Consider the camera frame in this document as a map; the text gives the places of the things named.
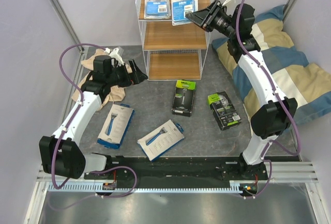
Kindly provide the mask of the blue Gillette razor blister pack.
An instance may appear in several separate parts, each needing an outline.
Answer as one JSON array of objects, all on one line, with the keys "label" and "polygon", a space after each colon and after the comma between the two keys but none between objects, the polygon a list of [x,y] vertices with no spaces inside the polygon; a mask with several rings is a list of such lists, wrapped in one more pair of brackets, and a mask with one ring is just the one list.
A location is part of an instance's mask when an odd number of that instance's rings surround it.
[{"label": "blue Gillette razor blister pack", "polygon": [[144,19],[163,20],[170,17],[170,0],[145,0]]}]

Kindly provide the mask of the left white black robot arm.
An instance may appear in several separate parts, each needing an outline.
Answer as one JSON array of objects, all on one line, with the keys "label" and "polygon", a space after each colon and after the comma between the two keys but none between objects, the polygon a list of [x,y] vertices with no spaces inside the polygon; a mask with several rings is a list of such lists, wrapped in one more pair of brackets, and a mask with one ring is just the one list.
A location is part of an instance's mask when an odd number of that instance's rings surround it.
[{"label": "left white black robot arm", "polygon": [[62,176],[78,179],[86,166],[79,142],[87,124],[111,88],[137,85],[147,78],[133,59],[121,64],[116,55],[96,56],[93,69],[79,86],[78,100],[67,118],[51,136],[43,136],[39,141],[44,172],[52,178]]}]

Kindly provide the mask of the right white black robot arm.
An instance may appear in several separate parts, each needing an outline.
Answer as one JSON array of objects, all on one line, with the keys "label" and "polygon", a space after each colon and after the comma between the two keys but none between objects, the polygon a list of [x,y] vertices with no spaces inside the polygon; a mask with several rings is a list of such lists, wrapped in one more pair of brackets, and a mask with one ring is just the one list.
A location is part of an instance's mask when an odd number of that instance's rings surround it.
[{"label": "right white black robot arm", "polygon": [[233,163],[221,165],[221,175],[226,180],[264,178],[265,153],[294,124],[297,109],[296,99],[288,98],[273,79],[261,48],[251,34],[254,11],[252,6],[241,3],[233,15],[228,15],[226,7],[215,0],[205,9],[186,14],[188,20],[206,32],[217,30],[228,38],[229,53],[249,79],[260,105],[250,120],[253,135],[247,148]]}]

